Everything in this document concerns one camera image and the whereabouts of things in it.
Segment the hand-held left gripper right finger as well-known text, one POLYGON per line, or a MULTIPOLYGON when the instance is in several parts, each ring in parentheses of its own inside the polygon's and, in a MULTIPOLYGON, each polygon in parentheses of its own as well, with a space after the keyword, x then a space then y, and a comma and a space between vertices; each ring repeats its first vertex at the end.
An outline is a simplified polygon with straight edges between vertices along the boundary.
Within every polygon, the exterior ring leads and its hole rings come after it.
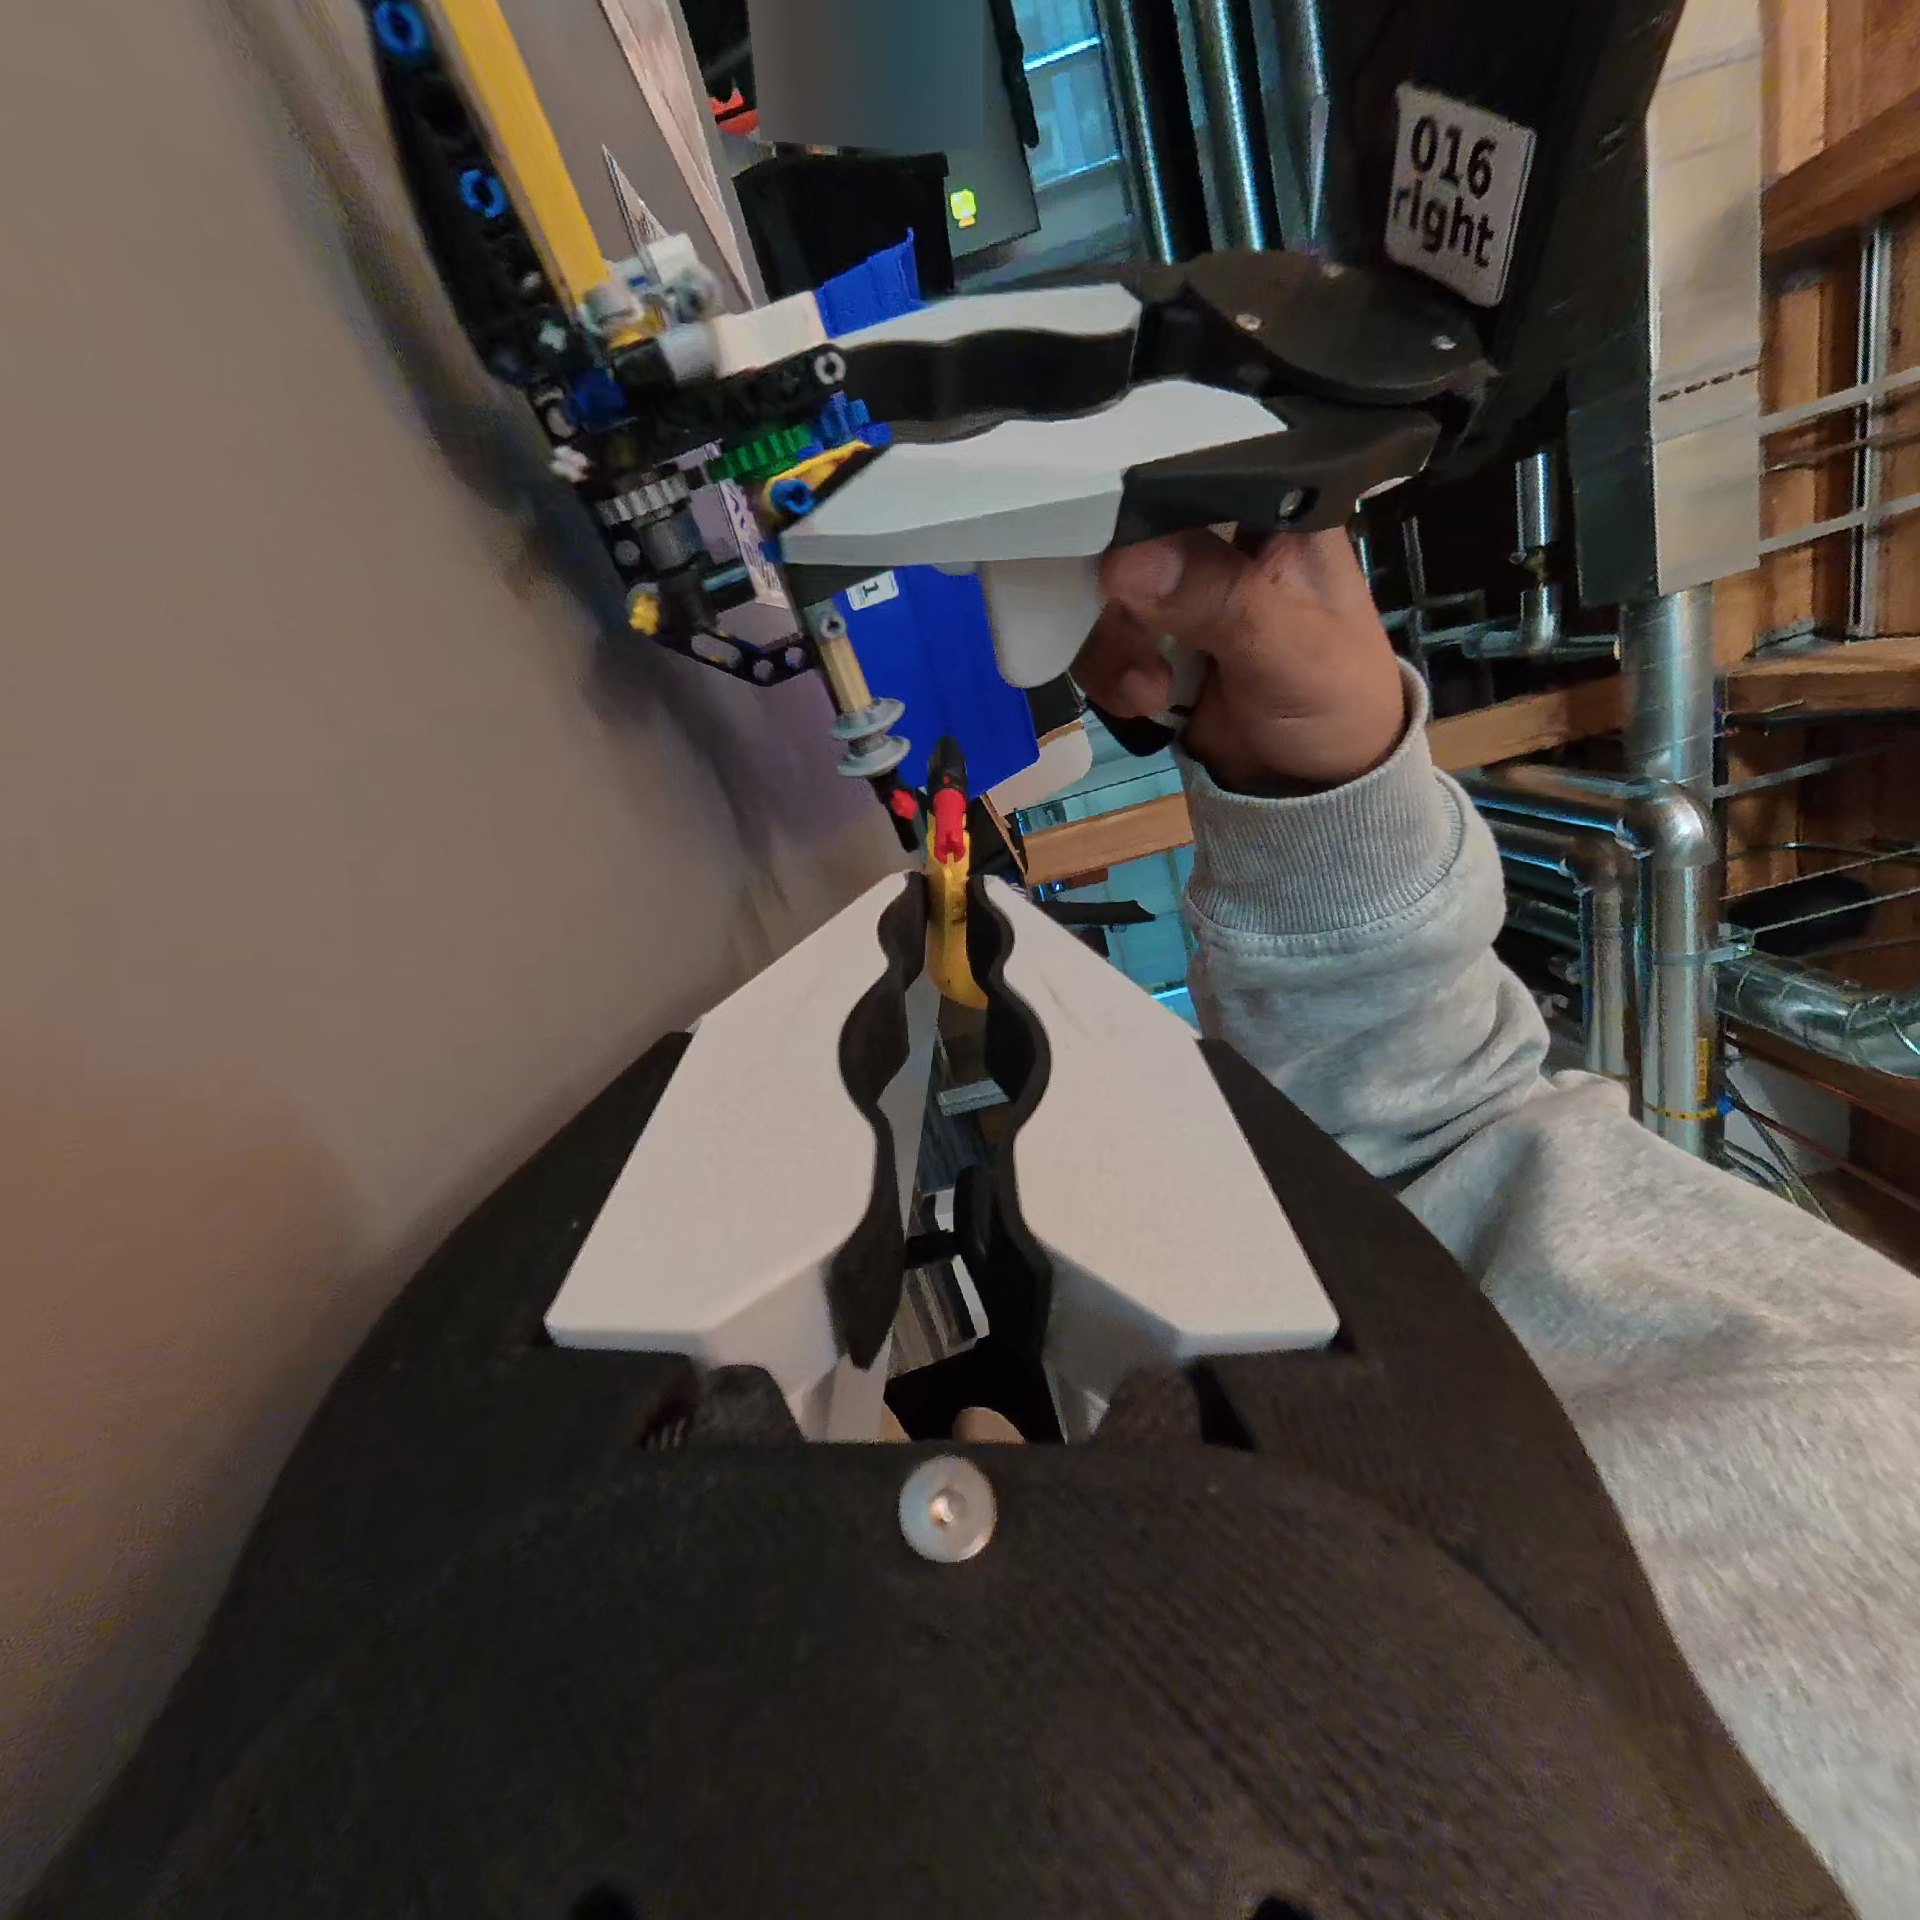
POLYGON ((969 883, 987 1067, 1008 1092, 962 1176, 987 1324, 1088 1440, 1133 1371, 1309 1357, 1338 1339, 1216 1067, 1222 1048, 1002 879, 969 883))

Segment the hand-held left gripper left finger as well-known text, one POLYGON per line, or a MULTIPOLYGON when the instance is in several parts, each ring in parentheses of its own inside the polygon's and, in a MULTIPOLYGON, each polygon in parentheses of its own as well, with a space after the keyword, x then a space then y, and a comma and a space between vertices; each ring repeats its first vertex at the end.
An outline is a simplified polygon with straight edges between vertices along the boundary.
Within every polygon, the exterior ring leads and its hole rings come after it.
POLYGON ((924 879, 890 875, 692 1029, 546 1339, 759 1370, 808 1440, 877 1440, 924 1092, 924 879))

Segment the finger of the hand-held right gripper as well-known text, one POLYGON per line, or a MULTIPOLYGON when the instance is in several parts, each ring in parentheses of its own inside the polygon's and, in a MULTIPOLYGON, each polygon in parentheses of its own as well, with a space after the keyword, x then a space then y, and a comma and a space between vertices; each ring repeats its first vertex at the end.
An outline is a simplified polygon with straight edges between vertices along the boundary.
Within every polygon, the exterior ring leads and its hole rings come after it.
POLYGON ((1253 394, 1159 379, 1071 420, 1002 420, 961 441, 897 441, 782 530, 782 562, 877 573, 1096 557, 1119 540, 1130 468, 1283 429, 1283 416, 1253 394))
POLYGON ((864 405, 875 424, 1071 420, 1133 384, 1144 302, 1125 286, 1043 286, 920 308, 717 379, 726 424, 785 424, 864 405))

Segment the multicoloured lego model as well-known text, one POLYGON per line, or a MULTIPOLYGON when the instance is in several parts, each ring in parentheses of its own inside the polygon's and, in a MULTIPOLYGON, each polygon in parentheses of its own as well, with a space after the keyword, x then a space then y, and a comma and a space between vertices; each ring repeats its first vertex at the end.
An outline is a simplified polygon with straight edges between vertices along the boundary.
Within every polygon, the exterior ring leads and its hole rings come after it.
POLYGON ((885 449, 815 298, 726 314, 684 233, 607 260, 500 5, 355 5, 405 192, 457 332, 538 420, 640 641, 736 685, 820 674, 835 767, 875 790, 924 875, 924 970, 969 961, 969 772, 938 738, 902 776, 902 703, 871 694, 830 586, 782 537, 885 449))

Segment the person's right forearm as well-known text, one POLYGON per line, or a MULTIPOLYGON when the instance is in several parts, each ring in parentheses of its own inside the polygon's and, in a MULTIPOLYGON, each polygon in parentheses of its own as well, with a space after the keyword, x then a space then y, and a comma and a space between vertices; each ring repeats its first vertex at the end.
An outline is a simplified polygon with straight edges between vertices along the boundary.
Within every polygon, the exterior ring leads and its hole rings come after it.
POLYGON ((1862 1914, 1917 1914, 1917 1278, 1544 1067, 1493 835, 1405 703, 1396 752, 1309 797, 1175 752, 1201 1034, 1485 1293, 1742 1755, 1862 1914))

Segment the person's right hand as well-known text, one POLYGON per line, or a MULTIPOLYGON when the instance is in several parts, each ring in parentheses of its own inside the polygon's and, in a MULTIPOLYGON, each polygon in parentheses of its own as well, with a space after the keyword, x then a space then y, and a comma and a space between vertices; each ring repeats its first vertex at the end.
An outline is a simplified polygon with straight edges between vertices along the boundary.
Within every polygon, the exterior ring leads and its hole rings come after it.
POLYGON ((1079 690, 1113 719, 1150 719, 1172 703, 1159 641, 1201 657, 1181 749, 1229 794, 1321 794, 1405 738, 1405 674, 1338 527, 1144 540, 1098 562, 1098 596, 1079 690))

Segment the blue plastic storage bin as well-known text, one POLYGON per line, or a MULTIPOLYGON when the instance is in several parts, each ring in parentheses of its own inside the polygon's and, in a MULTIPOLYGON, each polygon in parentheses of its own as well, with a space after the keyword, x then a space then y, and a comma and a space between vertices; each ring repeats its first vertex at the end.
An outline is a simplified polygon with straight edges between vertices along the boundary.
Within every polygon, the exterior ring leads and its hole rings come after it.
MULTIPOLYGON (((830 275, 815 309, 833 338, 920 309, 919 238, 905 233, 830 275)), ((835 612, 868 690, 905 709, 902 782, 924 782, 924 755, 941 736, 961 742, 974 790, 993 790, 1042 761, 1026 696, 996 674, 974 573, 887 571, 841 592, 835 612)))

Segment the black box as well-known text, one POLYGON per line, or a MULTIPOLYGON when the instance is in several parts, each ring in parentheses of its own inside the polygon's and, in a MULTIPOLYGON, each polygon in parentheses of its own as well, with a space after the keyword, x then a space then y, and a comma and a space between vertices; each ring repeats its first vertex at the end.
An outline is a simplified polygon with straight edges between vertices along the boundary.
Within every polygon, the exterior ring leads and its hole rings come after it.
POLYGON ((947 155, 770 155, 736 173, 766 298, 796 298, 915 241, 924 298, 953 298, 947 155))

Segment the grey computer monitor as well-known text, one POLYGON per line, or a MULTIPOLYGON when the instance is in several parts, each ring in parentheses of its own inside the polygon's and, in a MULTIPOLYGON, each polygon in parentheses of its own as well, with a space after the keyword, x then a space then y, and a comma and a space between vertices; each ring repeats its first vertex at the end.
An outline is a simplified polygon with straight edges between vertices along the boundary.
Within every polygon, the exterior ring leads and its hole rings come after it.
POLYGON ((750 0, 757 130, 902 181, 920 286, 1042 230, 1042 110, 1014 5, 750 0))

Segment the silver metal pipes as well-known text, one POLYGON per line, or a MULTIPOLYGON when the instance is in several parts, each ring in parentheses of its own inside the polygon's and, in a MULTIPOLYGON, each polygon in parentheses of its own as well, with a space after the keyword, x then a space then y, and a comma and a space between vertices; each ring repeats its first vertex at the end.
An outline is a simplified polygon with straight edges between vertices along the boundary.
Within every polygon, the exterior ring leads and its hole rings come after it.
POLYGON ((1625 782, 1549 763, 1499 763, 1465 782, 1505 850, 1579 847, 1597 898, 1608 835, 1616 919, 1579 911, 1585 1037, 1623 1041, 1635 1119, 1712 1161, 1721 1144, 1721 1015, 1873 1081, 1917 1085, 1917 990, 1873 993, 1754 951, 1721 920, 1716 592, 1690 586, 1623 609, 1625 782))

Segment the wooden wall frame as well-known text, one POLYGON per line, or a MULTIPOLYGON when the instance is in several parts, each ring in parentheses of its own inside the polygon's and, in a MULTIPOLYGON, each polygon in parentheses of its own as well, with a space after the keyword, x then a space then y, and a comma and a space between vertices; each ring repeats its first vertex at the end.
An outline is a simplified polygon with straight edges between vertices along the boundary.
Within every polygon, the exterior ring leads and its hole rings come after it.
POLYGON ((1762 5, 1759 562, 1716 592, 1731 790, 1917 736, 1920 8, 1762 5))

